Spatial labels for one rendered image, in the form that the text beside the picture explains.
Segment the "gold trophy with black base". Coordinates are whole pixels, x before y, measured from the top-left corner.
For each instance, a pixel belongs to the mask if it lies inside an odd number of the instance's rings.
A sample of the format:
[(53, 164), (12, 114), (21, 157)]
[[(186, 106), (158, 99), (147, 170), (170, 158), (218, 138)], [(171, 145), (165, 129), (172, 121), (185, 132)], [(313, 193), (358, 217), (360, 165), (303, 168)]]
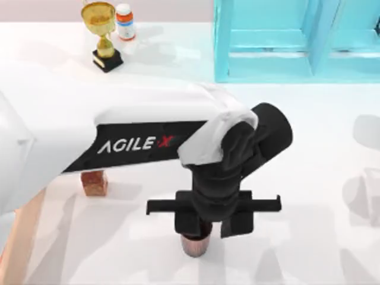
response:
[(93, 51), (93, 62), (104, 73), (122, 65), (121, 54), (110, 40), (110, 34), (115, 30), (115, 7), (108, 2), (85, 1), (81, 17), (87, 29), (99, 36), (96, 50)]

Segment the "light blue rack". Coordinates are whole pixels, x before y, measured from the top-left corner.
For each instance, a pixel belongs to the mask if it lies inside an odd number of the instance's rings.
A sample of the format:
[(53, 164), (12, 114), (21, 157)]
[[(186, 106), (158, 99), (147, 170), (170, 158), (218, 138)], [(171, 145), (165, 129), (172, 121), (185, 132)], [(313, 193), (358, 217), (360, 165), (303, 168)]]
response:
[(219, 83), (380, 83), (380, 0), (214, 0)]

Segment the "copper brown cup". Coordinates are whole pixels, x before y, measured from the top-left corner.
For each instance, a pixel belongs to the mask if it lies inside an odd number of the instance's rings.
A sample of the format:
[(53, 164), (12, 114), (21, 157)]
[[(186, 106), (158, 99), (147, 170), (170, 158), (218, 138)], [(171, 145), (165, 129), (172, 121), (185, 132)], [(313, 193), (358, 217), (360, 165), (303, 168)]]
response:
[(189, 236), (181, 235), (181, 244), (184, 253), (193, 258), (198, 258), (204, 255), (210, 243), (210, 235), (213, 229), (211, 223), (201, 223), (201, 235)]

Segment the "white bottle with orange cap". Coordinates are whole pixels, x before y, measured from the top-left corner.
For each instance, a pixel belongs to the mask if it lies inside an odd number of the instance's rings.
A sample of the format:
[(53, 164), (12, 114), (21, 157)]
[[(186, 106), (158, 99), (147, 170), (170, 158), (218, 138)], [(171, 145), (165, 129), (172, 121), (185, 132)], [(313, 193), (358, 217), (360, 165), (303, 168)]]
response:
[(118, 36), (125, 41), (134, 39), (134, 15), (129, 4), (123, 3), (116, 6), (116, 29)]

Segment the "brown bread block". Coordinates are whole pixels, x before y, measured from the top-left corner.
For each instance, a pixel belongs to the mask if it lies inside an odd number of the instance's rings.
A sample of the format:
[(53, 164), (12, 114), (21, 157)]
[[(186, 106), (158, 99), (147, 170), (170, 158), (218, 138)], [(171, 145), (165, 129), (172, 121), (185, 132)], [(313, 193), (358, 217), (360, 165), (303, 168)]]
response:
[(82, 172), (80, 178), (88, 197), (107, 195), (108, 180), (104, 170)]

